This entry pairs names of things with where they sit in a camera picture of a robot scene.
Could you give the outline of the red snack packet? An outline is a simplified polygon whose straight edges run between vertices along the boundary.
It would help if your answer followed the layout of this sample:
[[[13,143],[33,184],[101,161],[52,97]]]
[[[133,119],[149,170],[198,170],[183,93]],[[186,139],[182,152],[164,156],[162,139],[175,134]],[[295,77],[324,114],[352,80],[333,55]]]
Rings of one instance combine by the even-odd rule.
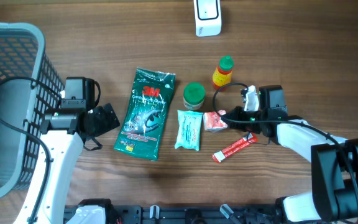
[[[233,154],[245,149],[246,147],[249,147],[252,144],[258,143],[258,141],[259,140],[254,133],[249,133],[248,135],[239,139],[230,146],[225,147],[218,152],[215,152],[212,155],[212,159],[217,163],[221,163],[223,160],[227,159],[228,157],[231,157]]]

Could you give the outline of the grey plastic shopping basket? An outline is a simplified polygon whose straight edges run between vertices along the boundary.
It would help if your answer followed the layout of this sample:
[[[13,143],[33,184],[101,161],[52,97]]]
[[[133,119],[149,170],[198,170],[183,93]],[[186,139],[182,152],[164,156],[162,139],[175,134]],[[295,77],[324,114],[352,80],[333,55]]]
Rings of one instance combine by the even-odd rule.
[[[2,122],[40,136],[40,119],[63,89],[40,29],[0,22],[0,198],[29,187],[39,153],[37,143]]]

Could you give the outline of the green 3M glove packet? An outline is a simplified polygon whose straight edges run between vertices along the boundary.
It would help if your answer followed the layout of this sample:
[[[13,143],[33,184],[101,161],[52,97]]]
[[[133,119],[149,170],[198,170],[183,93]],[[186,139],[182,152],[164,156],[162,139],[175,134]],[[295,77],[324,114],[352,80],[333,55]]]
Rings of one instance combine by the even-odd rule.
[[[156,161],[175,89],[176,75],[138,68],[132,85],[126,117],[114,149]]]

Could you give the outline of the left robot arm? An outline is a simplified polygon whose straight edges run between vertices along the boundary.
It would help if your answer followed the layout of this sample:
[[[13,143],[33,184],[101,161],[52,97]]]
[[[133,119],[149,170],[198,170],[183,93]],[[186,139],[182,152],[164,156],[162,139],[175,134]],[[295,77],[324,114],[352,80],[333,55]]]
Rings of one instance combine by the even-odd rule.
[[[16,223],[63,223],[71,177],[85,142],[120,125],[110,104],[99,105],[100,96],[97,81],[67,78],[60,107],[44,114],[41,152]]]

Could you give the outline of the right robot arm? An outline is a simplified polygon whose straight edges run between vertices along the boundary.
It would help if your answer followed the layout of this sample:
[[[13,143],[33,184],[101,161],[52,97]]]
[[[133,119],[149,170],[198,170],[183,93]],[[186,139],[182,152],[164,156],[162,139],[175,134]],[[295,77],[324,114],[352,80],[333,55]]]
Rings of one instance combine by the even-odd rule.
[[[358,223],[358,138],[334,136],[290,116],[280,85],[242,84],[244,106],[222,115],[231,129],[263,134],[311,163],[312,189],[278,198],[274,223]]]

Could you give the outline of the white barcode scanner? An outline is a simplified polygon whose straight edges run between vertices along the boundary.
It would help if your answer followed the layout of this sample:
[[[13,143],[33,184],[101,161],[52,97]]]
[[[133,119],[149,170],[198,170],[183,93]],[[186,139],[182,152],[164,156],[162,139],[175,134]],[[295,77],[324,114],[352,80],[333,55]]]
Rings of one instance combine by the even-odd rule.
[[[195,34],[197,37],[219,35],[222,28],[220,0],[194,0]]]

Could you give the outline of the green lid small jar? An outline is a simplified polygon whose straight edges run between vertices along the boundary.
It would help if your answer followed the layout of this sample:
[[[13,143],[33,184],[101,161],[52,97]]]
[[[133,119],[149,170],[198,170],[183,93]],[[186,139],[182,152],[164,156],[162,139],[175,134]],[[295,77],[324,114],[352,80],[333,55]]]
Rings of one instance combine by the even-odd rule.
[[[188,110],[198,110],[204,103],[206,92],[204,86],[193,82],[187,84],[183,91],[183,102]]]

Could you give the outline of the red sauce bottle green cap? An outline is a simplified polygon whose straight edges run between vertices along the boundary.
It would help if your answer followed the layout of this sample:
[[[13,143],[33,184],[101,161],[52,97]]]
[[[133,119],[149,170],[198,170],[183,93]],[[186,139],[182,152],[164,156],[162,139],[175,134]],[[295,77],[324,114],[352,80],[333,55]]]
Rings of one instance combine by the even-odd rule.
[[[233,67],[234,61],[230,55],[220,59],[212,76],[213,87],[216,90],[231,82]]]

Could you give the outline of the light green wipes pack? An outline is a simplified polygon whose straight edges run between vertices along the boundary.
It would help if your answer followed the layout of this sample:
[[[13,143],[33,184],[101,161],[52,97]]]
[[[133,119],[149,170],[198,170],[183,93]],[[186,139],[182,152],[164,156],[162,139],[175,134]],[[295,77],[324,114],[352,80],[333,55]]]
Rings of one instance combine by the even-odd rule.
[[[197,111],[178,110],[178,135],[175,149],[200,149],[200,134],[203,113]]]

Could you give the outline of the red small box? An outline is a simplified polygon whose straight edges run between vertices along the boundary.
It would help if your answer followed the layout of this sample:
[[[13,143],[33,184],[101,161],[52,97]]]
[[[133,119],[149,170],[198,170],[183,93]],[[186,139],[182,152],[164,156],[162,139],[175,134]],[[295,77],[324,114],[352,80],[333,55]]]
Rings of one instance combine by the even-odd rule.
[[[228,125],[214,111],[203,114],[203,124],[204,130],[211,132],[217,132],[228,127]]]

